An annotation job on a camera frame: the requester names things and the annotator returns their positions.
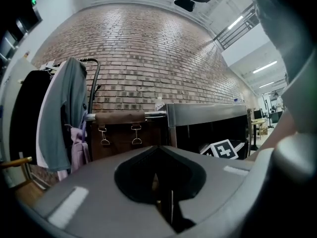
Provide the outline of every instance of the metal buckle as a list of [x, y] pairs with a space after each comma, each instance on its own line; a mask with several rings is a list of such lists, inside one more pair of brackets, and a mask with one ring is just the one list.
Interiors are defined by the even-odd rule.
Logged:
[[106, 135], [105, 135], [105, 133], [107, 132], [106, 127], [105, 127], [104, 130], [99, 129], [99, 128], [98, 128], [98, 130], [99, 130], [99, 131], [102, 133], [102, 135], [103, 135], [103, 139], [101, 140], [100, 144], [103, 145], [103, 146], [110, 145], [110, 142], [106, 139]]
[[131, 126], [131, 130], [135, 130], [135, 139], [132, 140], [133, 145], [141, 145], [142, 140], [138, 138], [138, 130], [140, 130], [142, 127], [139, 126]]

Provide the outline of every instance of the person's arm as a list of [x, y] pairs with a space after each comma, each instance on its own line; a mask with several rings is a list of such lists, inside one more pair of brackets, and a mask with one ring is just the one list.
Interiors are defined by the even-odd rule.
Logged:
[[255, 161], [258, 154], [261, 150], [267, 149], [267, 148], [274, 148], [277, 143], [282, 140], [284, 137], [290, 136], [295, 134], [296, 128], [294, 124], [294, 120], [289, 113], [289, 111], [286, 109], [281, 118], [279, 119], [275, 129], [271, 133], [271, 135], [267, 138], [267, 140], [263, 143], [263, 145], [251, 156], [246, 158], [246, 161]]

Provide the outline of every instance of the table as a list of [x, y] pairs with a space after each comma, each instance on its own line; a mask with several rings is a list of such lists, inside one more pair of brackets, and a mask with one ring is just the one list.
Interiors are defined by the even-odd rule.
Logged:
[[253, 135], [254, 135], [253, 145], [251, 146], [252, 151], [258, 150], [258, 147], [257, 147], [257, 124], [262, 125], [263, 123], [265, 123], [265, 119], [263, 119], [263, 118], [251, 120], [251, 124], [253, 125]]

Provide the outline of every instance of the black garment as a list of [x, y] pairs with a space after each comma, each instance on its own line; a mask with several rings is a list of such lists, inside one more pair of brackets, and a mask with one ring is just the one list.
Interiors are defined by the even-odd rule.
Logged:
[[32, 157], [36, 164], [36, 130], [39, 113], [51, 76], [47, 71], [34, 70], [25, 78], [16, 98], [10, 124], [10, 157]]

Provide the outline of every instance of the ceiling light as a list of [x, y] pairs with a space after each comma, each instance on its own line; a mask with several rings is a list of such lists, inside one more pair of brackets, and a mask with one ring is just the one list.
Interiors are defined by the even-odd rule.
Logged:
[[260, 69], [256, 69], [255, 71], [253, 71], [253, 74], [259, 72], [260, 70], [266, 69], [266, 68], [268, 68], [268, 67], [270, 67], [270, 66], [272, 66], [272, 65], [274, 65], [276, 63], [277, 63], [277, 61], [274, 61], [274, 62], [269, 63], [266, 66], [261, 67]]
[[240, 16], [237, 18], [236, 21], [234, 21], [229, 27], [228, 27], [228, 30], [230, 30], [232, 27], [234, 27], [236, 24], [238, 24], [238, 22], [243, 19], [243, 16]]
[[274, 81], [273, 81], [273, 82], [270, 82], [269, 84], [262, 85], [262, 86], [260, 86], [259, 88], [265, 87], [265, 86], [270, 85], [270, 84], [273, 84], [273, 83], [274, 83]]

